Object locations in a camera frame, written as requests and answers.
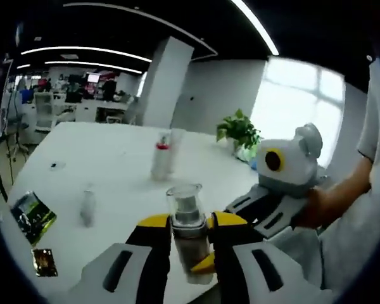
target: yellow robot eye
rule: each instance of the yellow robot eye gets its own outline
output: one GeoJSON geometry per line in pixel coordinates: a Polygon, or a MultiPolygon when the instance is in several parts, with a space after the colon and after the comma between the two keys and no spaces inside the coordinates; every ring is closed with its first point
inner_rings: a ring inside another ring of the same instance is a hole
{"type": "Polygon", "coordinates": [[[284,166],[284,158],[278,149],[268,149],[265,156],[267,167],[271,171],[280,172],[284,166]]]}

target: green leaves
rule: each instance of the green leaves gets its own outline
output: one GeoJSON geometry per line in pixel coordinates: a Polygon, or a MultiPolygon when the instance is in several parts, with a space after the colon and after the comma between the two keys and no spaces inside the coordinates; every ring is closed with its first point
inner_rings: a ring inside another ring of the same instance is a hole
{"type": "Polygon", "coordinates": [[[255,145],[260,138],[258,130],[255,129],[250,119],[244,115],[241,109],[235,115],[224,117],[224,122],[217,125],[217,141],[226,138],[236,140],[236,148],[244,146],[246,149],[255,145]]]}

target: hand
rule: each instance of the hand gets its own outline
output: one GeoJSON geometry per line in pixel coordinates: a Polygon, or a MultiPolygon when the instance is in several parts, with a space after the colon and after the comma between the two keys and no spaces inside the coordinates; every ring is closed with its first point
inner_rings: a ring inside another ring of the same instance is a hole
{"type": "Polygon", "coordinates": [[[292,219],[292,226],[318,228],[326,223],[327,194],[324,190],[315,187],[308,192],[306,207],[292,219]]]}

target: black ceiling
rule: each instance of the black ceiling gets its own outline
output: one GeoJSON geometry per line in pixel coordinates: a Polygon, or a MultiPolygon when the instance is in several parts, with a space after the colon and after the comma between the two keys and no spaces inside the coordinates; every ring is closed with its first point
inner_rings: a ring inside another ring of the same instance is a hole
{"type": "MultiPolygon", "coordinates": [[[[145,12],[189,32],[178,30],[132,12],[98,6],[72,6],[35,13],[25,20],[20,51],[47,46],[90,46],[152,58],[158,43],[174,36],[194,46],[193,58],[203,60],[267,59],[269,49],[252,24],[230,0],[106,1],[145,12]]],[[[346,75],[346,80],[367,89],[371,45],[346,1],[244,0],[260,19],[281,56],[309,61],[346,75]]],[[[79,61],[105,63],[146,71],[149,63],[95,51],[42,51],[21,56],[17,65],[41,67],[45,61],[77,54],[79,61]]]]}

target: white pillar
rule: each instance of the white pillar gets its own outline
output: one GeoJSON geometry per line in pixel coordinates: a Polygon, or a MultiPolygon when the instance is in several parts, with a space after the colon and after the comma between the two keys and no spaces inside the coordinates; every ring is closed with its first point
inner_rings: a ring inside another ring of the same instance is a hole
{"type": "Polygon", "coordinates": [[[141,125],[170,128],[193,50],[173,37],[159,44],[139,98],[141,125]]]}

